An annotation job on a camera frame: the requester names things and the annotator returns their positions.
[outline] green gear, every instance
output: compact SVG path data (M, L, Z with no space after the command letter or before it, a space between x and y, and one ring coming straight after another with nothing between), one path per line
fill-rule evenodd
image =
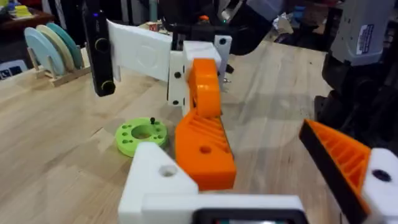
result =
M116 143L119 150L133 157L137 146L141 142L154 142L164 148L167 143L167 128L160 122L151 118L136 118L122 124L116 131Z

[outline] sticker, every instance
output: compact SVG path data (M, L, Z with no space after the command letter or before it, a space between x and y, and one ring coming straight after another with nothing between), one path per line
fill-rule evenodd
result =
M359 31L358 43L356 44L356 54L362 55L369 52L374 25L363 25Z
M8 69L0 71L0 80L6 79L8 77L11 77L11 72Z

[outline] orange robot gripper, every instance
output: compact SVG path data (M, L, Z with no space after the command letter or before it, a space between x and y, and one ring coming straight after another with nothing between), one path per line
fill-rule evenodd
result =
M177 164L200 190L230 189L236 168L220 119L220 88L215 61L195 59L188 85L190 111L175 130Z

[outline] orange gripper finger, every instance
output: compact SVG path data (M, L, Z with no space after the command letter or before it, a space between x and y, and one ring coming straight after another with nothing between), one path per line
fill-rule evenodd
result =
M175 130L175 160L200 190L234 185L236 168L219 117L203 118L191 109Z
M357 140L315 121L305 120L300 139L318 166L348 220L370 213L362 187L371 150Z
M199 116L213 118L221 115L220 87L213 59L194 59L188 84L191 108L196 107Z
M220 89L215 61L195 59L188 84L190 111L175 130L177 164L200 190L230 189L236 168L220 120Z

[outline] wooden table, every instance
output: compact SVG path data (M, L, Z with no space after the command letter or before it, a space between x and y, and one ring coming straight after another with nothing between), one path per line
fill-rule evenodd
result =
M238 168L229 192L297 194L312 224L335 224L340 210L297 136L313 97L329 91L323 59L270 42L233 57L222 119ZM154 116L173 147L182 117L165 83L129 74L105 98L89 75L58 88L29 72L0 82L0 223L117 223L131 159L116 148L116 128Z

